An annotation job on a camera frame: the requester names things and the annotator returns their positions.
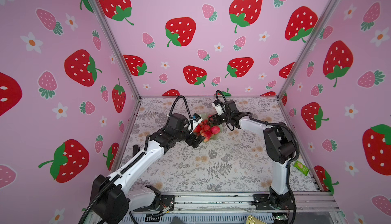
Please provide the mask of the red wax apple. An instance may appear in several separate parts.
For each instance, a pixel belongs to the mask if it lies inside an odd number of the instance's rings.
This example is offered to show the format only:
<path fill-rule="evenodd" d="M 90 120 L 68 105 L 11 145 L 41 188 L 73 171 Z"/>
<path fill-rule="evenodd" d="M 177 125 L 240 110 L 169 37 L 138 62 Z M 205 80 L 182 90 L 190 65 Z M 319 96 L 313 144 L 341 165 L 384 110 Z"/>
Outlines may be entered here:
<path fill-rule="evenodd" d="M 208 142 L 210 138 L 212 137 L 212 133 L 210 131 L 204 131 L 201 133 L 201 136 L 204 137 L 203 142 Z"/>

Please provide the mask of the red fake berry bunch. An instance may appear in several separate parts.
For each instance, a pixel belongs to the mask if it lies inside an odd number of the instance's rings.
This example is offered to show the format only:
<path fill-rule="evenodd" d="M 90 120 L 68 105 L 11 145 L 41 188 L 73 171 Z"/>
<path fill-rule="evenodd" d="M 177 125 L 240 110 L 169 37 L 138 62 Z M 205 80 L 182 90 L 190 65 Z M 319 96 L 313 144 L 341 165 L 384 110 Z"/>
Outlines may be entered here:
<path fill-rule="evenodd" d="M 210 129 L 213 127 L 211 122 L 209 120 L 203 120 L 194 130 L 193 133 L 196 136 L 201 136 L 201 133 L 204 131 L 210 131 Z"/>

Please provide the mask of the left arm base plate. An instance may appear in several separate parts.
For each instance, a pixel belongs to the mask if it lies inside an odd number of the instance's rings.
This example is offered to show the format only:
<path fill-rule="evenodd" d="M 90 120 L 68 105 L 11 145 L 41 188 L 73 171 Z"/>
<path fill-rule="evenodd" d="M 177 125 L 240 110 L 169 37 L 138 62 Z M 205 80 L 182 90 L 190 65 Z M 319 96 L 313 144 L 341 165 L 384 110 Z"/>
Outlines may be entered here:
<path fill-rule="evenodd" d="M 135 212 L 160 212 L 166 208 L 169 208 L 168 211 L 174 210 L 175 195 L 163 194 L 160 197 L 156 197 L 150 206 L 141 207 Z"/>

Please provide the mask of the green snack packet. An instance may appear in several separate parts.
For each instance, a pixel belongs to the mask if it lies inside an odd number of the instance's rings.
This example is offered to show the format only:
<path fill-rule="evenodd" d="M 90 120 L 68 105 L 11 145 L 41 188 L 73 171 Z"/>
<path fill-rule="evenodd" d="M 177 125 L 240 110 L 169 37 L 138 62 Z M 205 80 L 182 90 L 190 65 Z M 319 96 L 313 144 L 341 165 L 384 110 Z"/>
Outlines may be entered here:
<path fill-rule="evenodd" d="M 296 161 L 294 163 L 294 167 L 297 168 L 301 173 L 303 173 L 305 176 L 308 175 L 309 173 L 309 169 L 307 168 L 307 166 L 305 166 L 305 164 L 303 164 L 302 162 L 300 161 Z"/>

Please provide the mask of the light green fruit bowl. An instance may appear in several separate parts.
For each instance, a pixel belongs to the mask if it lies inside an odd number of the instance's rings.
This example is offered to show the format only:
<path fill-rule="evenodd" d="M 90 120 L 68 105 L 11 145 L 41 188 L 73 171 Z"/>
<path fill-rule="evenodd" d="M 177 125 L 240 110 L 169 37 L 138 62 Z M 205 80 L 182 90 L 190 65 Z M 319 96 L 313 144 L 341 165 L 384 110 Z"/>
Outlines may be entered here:
<path fill-rule="evenodd" d="M 204 113 L 200 114 L 200 116 L 202 122 L 199 123 L 193 130 L 193 133 L 196 135 L 196 137 L 203 137 L 204 143 L 210 140 L 218 139 L 221 132 L 223 132 L 223 127 L 212 122 L 212 115 Z"/>

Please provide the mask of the aluminium frame rail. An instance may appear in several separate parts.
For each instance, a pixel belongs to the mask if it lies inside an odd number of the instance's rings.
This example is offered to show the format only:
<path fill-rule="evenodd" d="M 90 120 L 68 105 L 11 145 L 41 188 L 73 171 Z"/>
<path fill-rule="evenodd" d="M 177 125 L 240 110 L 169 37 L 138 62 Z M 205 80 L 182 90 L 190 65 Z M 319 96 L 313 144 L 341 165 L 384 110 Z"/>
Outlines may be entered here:
<path fill-rule="evenodd" d="M 163 192 L 153 197 L 152 202 L 144 205 L 147 198 L 154 192 L 142 193 L 140 190 L 131 191 L 128 195 L 121 194 L 119 203 L 105 202 L 103 199 L 92 207 L 92 210 L 102 219 L 116 219 L 121 221 L 126 214 L 141 207 L 152 204 L 156 197 L 163 194 L 175 195 L 175 212 L 211 212 L 211 211 L 245 211 L 268 213 L 293 213 L 292 210 L 257 210 L 252 205 L 255 194 L 269 194 L 267 192 Z M 294 192 L 296 213 L 298 212 L 339 212 L 340 209 L 329 192 Z"/>

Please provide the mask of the pink fake fruit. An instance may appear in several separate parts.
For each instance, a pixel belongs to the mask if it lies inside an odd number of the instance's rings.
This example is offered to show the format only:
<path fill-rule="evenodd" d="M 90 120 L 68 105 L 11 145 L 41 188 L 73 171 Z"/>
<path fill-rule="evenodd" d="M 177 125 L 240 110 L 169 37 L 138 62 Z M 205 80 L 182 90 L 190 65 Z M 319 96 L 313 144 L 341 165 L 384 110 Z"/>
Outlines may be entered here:
<path fill-rule="evenodd" d="M 221 132 L 221 129 L 220 129 L 219 126 L 213 126 L 213 127 L 210 129 L 210 131 L 211 131 L 211 133 L 212 133 L 213 135 L 217 135 L 217 134 L 219 134 L 219 133 Z"/>

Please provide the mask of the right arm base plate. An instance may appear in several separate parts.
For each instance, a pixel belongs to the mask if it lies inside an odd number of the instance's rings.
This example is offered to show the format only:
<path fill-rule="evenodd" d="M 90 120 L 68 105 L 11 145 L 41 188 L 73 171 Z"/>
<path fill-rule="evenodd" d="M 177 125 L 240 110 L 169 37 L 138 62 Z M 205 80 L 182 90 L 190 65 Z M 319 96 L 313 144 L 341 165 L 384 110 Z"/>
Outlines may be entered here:
<path fill-rule="evenodd" d="M 295 201 L 290 193 L 278 194 L 255 194 L 252 205 L 257 210 L 294 210 Z"/>

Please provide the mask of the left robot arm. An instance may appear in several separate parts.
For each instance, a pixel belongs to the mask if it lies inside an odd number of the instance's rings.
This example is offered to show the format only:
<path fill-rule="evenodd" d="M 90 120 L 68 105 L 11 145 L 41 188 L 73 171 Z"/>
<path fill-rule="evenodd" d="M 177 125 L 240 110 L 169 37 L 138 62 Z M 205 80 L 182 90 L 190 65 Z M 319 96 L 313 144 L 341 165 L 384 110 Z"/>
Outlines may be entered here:
<path fill-rule="evenodd" d="M 101 223 L 117 224 L 135 209 L 157 209 L 161 192 L 151 186 L 133 191 L 129 198 L 126 194 L 136 180 L 176 143 L 185 142 L 197 148 L 201 139 L 193 131 L 201 122 L 202 118 L 198 114 L 184 116 L 171 109 L 166 124 L 157 132 L 146 136 L 144 147 L 130 161 L 107 177 L 99 175 L 93 181 L 90 203 L 79 223 L 83 224 L 91 211 L 101 218 Z"/>

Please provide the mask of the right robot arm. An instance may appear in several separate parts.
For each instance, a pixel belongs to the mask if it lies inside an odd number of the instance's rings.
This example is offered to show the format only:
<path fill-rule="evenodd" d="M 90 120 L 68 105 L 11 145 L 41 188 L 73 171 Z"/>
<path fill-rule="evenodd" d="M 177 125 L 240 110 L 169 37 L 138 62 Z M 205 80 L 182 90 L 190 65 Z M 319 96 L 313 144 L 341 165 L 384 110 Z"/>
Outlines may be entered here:
<path fill-rule="evenodd" d="M 239 111 L 234 101 L 229 101 L 221 91 L 216 91 L 213 107 L 216 114 L 210 121 L 215 125 L 225 124 L 231 131 L 248 130 L 264 137 L 266 152 L 272 160 L 272 184 L 269 196 L 255 204 L 258 210 L 292 210 L 296 212 L 296 201 L 290 186 L 291 164 L 299 158 L 298 140 L 293 131 L 283 122 L 272 123 L 253 117 L 250 112 Z"/>

